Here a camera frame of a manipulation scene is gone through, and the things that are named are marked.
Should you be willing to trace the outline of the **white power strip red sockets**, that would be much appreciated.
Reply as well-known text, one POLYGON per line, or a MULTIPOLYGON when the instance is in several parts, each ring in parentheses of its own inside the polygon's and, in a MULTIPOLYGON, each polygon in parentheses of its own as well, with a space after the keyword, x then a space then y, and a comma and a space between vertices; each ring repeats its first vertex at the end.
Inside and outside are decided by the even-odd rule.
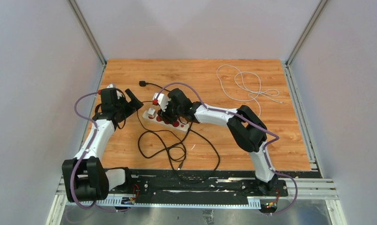
POLYGON ((163 118, 159 113, 158 113, 158 110, 157 110, 157 115, 155 118, 153 119, 150 119, 147 115, 147 110, 144 111, 144 113, 142 114, 142 118, 145 119, 145 120, 148 120, 150 122, 153 122, 153 123, 156 123, 156 124, 159 124, 159 125, 163 125, 167 128, 172 128, 172 129, 175 129, 175 130, 179 130, 181 132, 187 132, 190 125, 187 123, 187 124, 184 124, 182 122, 180 122, 179 120, 176 120, 174 122, 171 122, 169 119, 165 119, 163 118))

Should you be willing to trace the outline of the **white square USB charger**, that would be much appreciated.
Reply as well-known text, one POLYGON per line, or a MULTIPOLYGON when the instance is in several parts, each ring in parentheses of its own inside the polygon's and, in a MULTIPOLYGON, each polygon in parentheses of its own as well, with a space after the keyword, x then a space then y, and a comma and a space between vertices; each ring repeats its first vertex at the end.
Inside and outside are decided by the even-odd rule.
POLYGON ((150 107, 148 110, 147 110, 147 115, 150 119, 153 119, 156 117, 157 115, 157 110, 154 108, 154 107, 150 107))

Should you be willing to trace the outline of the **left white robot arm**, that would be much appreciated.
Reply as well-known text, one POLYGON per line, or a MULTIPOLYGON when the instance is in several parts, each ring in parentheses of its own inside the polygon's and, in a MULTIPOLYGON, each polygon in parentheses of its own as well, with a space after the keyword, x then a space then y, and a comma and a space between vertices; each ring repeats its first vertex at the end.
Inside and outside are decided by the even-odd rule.
POLYGON ((101 99, 93 117, 78 112, 77 105, 84 97, 80 97, 74 105, 77 116, 92 123, 90 133, 78 153, 62 164, 68 201, 76 204, 104 200, 114 188, 123 194, 133 189, 129 168, 106 170, 101 160, 111 136, 117 129, 123 128, 120 123, 125 123, 129 116, 143 107, 143 103, 130 89, 122 91, 112 85, 93 94, 100 95, 101 99))

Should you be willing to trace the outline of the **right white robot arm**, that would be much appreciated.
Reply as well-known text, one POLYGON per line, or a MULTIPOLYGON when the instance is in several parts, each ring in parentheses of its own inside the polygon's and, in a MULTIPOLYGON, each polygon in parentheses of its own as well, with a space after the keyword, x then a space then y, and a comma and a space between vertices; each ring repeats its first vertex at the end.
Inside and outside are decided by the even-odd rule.
POLYGON ((276 190, 278 181, 266 147, 267 127, 246 105, 226 109, 201 101, 192 102, 176 88, 167 95, 155 93, 152 103, 160 107, 157 114, 165 122, 174 124, 184 118, 189 123, 206 123, 228 128, 236 144, 249 153, 255 166, 259 193, 268 196, 276 190))

